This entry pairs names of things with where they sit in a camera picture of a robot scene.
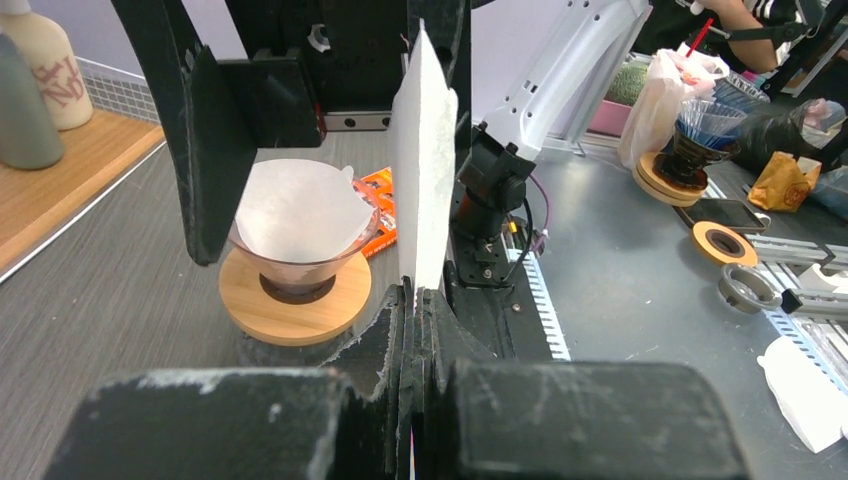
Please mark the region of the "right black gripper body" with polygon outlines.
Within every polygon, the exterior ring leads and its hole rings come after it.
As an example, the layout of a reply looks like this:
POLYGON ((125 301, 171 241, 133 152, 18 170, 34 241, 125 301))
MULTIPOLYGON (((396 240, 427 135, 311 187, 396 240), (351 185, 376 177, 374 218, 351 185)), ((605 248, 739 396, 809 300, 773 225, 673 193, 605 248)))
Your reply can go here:
POLYGON ((229 1, 247 54, 221 62, 257 146, 315 148, 388 127, 407 47, 404 1, 229 1))

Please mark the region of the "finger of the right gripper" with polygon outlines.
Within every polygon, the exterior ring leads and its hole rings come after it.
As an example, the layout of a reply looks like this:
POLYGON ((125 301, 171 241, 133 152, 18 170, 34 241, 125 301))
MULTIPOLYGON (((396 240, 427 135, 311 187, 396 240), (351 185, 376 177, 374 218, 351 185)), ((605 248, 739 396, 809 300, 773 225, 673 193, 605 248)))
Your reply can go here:
POLYGON ((409 33, 415 41, 419 21, 435 49, 448 85, 458 98, 457 132, 471 131, 471 13, 470 0, 409 0, 409 33))
POLYGON ((219 261, 257 147, 211 48, 180 1, 113 0, 172 157, 186 248, 219 261))

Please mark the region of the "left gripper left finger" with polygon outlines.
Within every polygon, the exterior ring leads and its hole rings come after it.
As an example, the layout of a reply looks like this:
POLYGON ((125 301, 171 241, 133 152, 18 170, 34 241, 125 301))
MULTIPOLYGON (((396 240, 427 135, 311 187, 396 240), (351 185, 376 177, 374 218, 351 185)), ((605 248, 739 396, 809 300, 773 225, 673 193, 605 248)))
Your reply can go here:
POLYGON ((404 288, 322 367, 159 369, 89 391, 49 479, 401 479, 404 288))

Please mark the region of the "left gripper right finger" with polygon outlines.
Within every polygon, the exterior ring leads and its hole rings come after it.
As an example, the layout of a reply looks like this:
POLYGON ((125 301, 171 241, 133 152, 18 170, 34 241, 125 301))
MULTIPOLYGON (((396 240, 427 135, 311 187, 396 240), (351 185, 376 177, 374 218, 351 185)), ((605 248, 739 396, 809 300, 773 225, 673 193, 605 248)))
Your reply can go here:
POLYGON ((670 363, 499 360, 421 290, 433 344, 419 479, 745 479, 724 406, 696 370, 670 363))

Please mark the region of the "white paper coffee filter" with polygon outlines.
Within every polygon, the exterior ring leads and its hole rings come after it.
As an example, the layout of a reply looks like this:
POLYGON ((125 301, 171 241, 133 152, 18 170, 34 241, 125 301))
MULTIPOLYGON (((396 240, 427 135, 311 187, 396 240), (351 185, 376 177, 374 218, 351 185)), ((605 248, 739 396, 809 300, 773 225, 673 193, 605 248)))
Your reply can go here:
POLYGON ((235 217, 243 243, 286 263, 323 262, 342 254, 374 213, 352 180, 350 166, 306 159, 254 164, 235 217))

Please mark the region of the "pink transparent plastic dripper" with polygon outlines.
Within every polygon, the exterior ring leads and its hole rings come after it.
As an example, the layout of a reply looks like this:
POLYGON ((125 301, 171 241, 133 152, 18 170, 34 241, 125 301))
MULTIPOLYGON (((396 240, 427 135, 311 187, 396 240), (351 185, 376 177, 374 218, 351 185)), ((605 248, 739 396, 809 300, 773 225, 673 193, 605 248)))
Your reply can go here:
POLYGON ((267 290, 272 290, 279 300, 285 303, 309 303, 324 295, 334 282, 341 268, 374 238, 381 225, 379 201, 370 194, 358 193, 374 208, 372 219, 365 231, 342 254, 314 263, 286 263, 271 260, 252 252, 242 241, 233 220, 228 232, 228 241, 232 251, 238 250, 246 255, 249 264, 255 267, 267 290))

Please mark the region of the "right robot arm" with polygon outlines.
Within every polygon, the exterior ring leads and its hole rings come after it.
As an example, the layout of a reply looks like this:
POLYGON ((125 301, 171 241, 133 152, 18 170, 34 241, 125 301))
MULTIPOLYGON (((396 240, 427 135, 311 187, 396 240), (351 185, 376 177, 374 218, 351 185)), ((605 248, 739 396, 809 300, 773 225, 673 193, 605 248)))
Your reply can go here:
POLYGON ((471 108, 471 1, 230 1, 246 58, 220 61, 180 1, 117 1, 176 173, 187 251, 215 263, 230 232, 278 264, 346 256, 376 211, 350 168, 257 162, 261 148, 316 148, 331 119, 389 133, 401 267, 435 287, 455 181, 461 227, 496 235, 563 108, 596 105, 589 79, 618 63, 645 1, 569 1, 512 87, 471 108))

